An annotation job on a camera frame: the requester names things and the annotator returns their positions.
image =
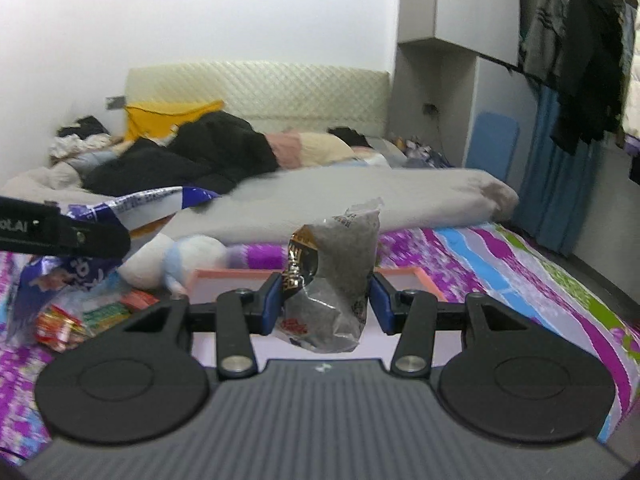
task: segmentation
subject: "wall switch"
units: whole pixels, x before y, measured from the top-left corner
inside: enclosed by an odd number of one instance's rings
[[[122,110],[126,104],[127,98],[124,95],[107,97],[107,110]]]

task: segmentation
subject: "purple floral bedspread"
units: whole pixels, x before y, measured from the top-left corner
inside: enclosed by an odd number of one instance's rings
[[[230,248],[230,266],[283,269],[284,246]],[[640,333],[627,326],[591,291],[509,230],[405,229],[380,236],[381,267],[425,270],[447,301],[485,292],[599,357],[616,383],[616,400],[599,439],[606,440],[638,398]]]
[[[0,331],[12,272],[0,253]],[[283,269],[284,246],[230,248],[231,267]],[[382,267],[421,267],[448,301],[487,292],[600,358],[616,383],[616,400],[600,433],[606,440],[638,398],[640,333],[524,240],[501,226],[407,229],[380,236]],[[48,441],[33,400],[33,384],[51,355],[41,347],[0,344],[0,446],[30,457]]]
[[[0,335],[14,272],[13,255],[0,253]],[[52,356],[40,346],[11,348],[0,342],[0,447],[27,458],[49,441],[33,400],[36,377]],[[5,459],[18,463],[11,455]]]

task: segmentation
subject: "black jacket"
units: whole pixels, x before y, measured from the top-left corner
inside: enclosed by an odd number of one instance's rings
[[[246,178],[277,169],[263,134],[238,117],[213,112],[181,125],[166,148],[138,139],[120,158],[92,170],[82,184],[108,196],[187,185],[225,194]]]
[[[578,140],[601,140],[620,113],[622,29],[608,0],[569,0],[562,69],[560,115],[551,137],[572,155]]]

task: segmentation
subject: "wardrobe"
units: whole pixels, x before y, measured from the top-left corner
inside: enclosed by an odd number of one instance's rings
[[[482,112],[518,122],[507,178],[524,176],[537,98],[518,61],[520,0],[400,0],[389,130],[418,136],[463,167]]]

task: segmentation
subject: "blue curtain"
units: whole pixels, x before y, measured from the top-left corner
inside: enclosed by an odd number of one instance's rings
[[[580,142],[574,156],[551,140],[558,119],[558,93],[543,86],[538,102],[520,205],[513,223],[536,242],[568,256],[584,222],[600,158],[600,144]]]

